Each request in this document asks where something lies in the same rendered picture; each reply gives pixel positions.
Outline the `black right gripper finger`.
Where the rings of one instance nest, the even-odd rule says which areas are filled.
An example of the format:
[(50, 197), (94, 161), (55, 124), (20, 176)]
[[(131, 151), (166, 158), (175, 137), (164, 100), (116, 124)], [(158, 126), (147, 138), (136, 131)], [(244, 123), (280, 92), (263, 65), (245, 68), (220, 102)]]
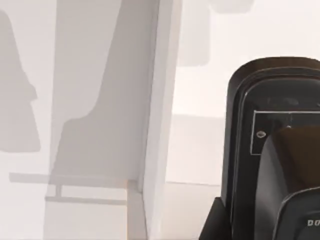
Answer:
[(223, 203), (216, 197), (204, 222), (198, 240), (221, 240), (220, 226), (222, 223)]

